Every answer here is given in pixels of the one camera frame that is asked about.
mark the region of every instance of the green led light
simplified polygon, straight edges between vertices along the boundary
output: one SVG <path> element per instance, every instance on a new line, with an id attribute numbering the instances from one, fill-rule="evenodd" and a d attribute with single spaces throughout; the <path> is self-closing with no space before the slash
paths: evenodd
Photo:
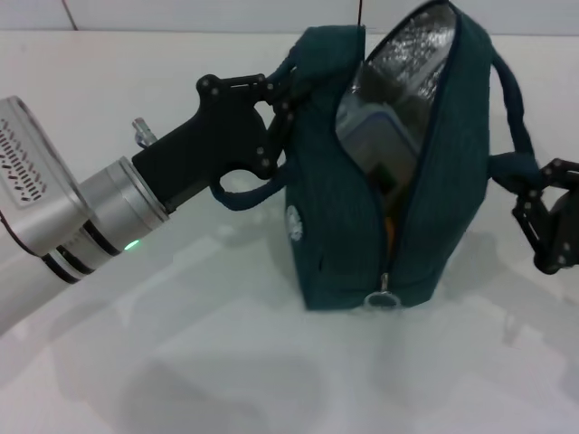
<path id="1" fill-rule="evenodd" d="M 132 249 L 133 247 L 135 247 L 139 243 L 140 243 L 140 240 L 133 241 L 125 248 L 125 250 Z"/>

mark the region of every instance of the bag handle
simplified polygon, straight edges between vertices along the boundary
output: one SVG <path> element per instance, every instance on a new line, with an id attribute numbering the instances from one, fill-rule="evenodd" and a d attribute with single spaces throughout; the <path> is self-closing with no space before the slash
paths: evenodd
<path id="1" fill-rule="evenodd" d="M 513 72 L 500 55 L 493 50 L 492 65 L 503 88 L 507 121 L 515 152 L 491 156 L 489 178 L 514 194 L 521 194 L 542 183 L 541 171 L 535 160 L 535 151 L 523 117 L 525 106 L 520 87 Z"/>

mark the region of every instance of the teal bag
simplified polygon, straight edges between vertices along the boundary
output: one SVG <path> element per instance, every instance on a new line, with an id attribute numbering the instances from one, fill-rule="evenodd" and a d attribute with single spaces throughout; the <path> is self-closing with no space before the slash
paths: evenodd
<path id="1" fill-rule="evenodd" d="M 356 83 L 371 80 L 360 68 L 365 29 L 308 29 L 270 77 L 277 81 L 292 73 L 290 98 L 300 101 L 284 146 L 287 162 L 269 184 L 251 198 L 243 196 L 234 209 L 253 206 L 286 186 L 289 237 L 308 309 L 412 307 L 429 300 L 485 198 L 490 177 L 514 193 L 521 185 L 541 183 L 517 82 L 488 34 L 452 3 L 436 0 L 419 7 L 365 65 L 378 68 L 376 55 L 395 38 L 406 38 L 393 45 L 392 55 L 380 59 L 400 67 L 397 74 L 403 77 L 416 66 L 413 50 L 427 52 L 429 31 L 444 25 L 450 26 L 445 35 L 451 43 L 442 52 L 441 67 L 425 80 L 435 86 L 417 88 L 430 98 L 429 109 L 399 112 L 423 134 L 414 135 L 420 138 L 420 153 L 391 248 L 379 194 L 337 136 L 344 95 Z M 417 35 L 426 43 L 412 48 Z M 412 49 L 405 64 L 396 64 L 396 51 L 408 46 Z M 515 152 L 502 156 L 489 156 L 491 67 L 500 77 L 515 145 Z M 379 86 L 373 90 L 381 92 Z M 394 118 L 388 118 L 392 125 L 398 122 Z"/>

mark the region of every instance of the zipper pull ring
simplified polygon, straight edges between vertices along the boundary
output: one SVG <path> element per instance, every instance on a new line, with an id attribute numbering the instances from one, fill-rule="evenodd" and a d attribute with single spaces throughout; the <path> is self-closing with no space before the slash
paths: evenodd
<path id="1" fill-rule="evenodd" d="M 402 307 L 400 298 L 388 290 L 388 274 L 380 276 L 380 290 L 368 294 L 364 299 L 364 308 L 395 310 Z"/>

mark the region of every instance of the white table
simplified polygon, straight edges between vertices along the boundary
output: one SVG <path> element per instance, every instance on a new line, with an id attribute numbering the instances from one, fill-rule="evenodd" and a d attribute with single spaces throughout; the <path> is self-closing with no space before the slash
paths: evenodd
<path id="1" fill-rule="evenodd" d="M 162 136 L 195 113 L 199 77 L 268 73 L 296 39 L 0 33 L 0 95 L 26 101 L 83 180 L 138 151 L 136 116 Z M 579 161 L 579 39 L 495 42 L 540 162 Z M 232 213 L 201 193 L 0 339 L 0 432 L 576 433 L 579 269 L 536 271 L 513 203 L 489 187 L 428 304 L 320 314 L 301 303 L 282 195 Z"/>

